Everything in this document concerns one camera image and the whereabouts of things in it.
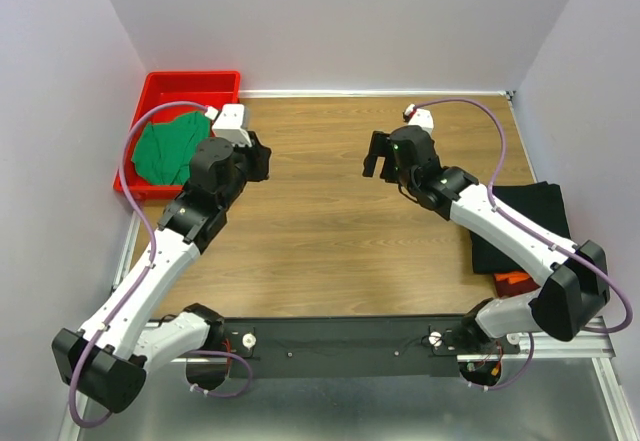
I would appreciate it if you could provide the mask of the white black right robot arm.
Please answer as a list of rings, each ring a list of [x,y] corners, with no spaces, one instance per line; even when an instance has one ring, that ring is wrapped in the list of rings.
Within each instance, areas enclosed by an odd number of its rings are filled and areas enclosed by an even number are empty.
[[[465,314],[450,339],[461,349],[485,351],[511,333],[543,332],[568,342],[609,302],[606,257],[592,241],[573,241],[543,229],[497,198],[459,167],[444,167],[430,133],[404,126],[371,135],[363,174],[379,159],[382,179],[405,190],[420,207],[489,242],[536,283],[534,291],[490,298]]]

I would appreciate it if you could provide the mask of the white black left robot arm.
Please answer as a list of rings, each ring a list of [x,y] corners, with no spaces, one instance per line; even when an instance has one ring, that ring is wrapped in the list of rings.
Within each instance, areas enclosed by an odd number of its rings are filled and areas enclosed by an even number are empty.
[[[108,412],[120,413],[155,368],[190,352],[226,352],[223,316],[201,304],[186,307],[151,332],[145,326],[174,283],[224,228],[246,184],[268,179],[270,156],[270,148],[253,131],[199,143],[190,177],[165,207],[145,256],[80,328],[61,329],[52,341],[70,405],[83,394]]]

